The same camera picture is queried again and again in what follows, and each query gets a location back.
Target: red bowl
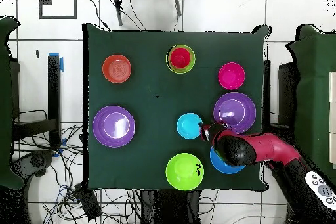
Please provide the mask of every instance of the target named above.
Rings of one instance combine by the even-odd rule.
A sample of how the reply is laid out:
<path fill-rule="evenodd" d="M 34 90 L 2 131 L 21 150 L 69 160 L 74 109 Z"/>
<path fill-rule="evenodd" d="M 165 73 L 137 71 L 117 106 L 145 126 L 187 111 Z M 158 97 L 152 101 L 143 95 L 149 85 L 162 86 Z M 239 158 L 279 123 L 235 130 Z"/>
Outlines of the red bowl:
<path fill-rule="evenodd" d="M 170 62 L 175 68 L 185 68 L 190 63 L 189 51 L 182 47 L 173 49 Z"/>
<path fill-rule="evenodd" d="M 115 84 L 123 83 L 129 79 L 131 70 L 131 63 L 123 55 L 111 55 L 102 65 L 102 73 L 105 78 Z"/>

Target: chair leg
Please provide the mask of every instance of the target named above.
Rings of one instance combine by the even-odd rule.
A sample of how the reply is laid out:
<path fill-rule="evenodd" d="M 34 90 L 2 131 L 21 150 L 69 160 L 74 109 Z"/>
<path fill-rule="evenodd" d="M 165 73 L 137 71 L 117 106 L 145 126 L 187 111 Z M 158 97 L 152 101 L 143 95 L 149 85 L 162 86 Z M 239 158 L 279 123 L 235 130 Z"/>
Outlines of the chair leg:
<path fill-rule="evenodd" d="M 121 19 L 121 11 L 120 11 L 121 1 L 120 0 L 114 0 L 114 4 L 115 4 L 115 9 L 117 11 L 119 25 L 122 26 L 123 21 Z"/>
<path fill-rule="evenodd" d="M 182 15 L 179 0 L 175 0 L 175 5 L 177 9 L 177 15 L 180 17 Z"/>

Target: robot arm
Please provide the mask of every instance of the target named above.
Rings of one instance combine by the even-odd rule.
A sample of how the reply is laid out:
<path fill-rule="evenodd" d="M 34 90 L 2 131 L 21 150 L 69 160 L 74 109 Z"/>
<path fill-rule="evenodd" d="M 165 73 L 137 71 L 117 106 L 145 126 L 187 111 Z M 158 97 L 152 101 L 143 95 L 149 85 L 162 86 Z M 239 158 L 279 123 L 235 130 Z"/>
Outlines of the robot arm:
<path fill-rule="evenodd" d="M 271 133 L 237 135 L 223 122 L 201 125 L 201 138 L 231 166 L 272 160 L 282 164 L 285 196 L 302 223 L 336 224 L 336 195 L 331 183 L 312 169 L 291 145 Z"/>

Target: green plate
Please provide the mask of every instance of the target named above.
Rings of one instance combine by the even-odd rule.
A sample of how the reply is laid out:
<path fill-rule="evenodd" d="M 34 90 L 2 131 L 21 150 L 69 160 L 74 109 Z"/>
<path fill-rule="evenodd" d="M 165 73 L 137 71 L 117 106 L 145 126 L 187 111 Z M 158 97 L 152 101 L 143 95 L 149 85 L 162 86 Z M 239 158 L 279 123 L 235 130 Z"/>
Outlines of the green plate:
<path fill-rule="evenodd" d="M 168 183 L 178 190 L 193 190 L 202 182 L 204 168 L 192 154 L 181 153 L 172 157 L 165 168 Z"/>

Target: pink bowl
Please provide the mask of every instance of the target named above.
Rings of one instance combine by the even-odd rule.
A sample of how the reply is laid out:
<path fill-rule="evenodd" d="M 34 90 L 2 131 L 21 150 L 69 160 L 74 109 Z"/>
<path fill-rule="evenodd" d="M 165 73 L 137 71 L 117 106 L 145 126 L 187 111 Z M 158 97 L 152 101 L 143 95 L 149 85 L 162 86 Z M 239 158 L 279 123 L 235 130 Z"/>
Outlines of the pink bowl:
<path fill-rule="evenodd" d="M 235 62 L 228 62 L 219 70 L 218 81 L 225 89 L 238 89 L 245 81 L 245 70 Z"/>

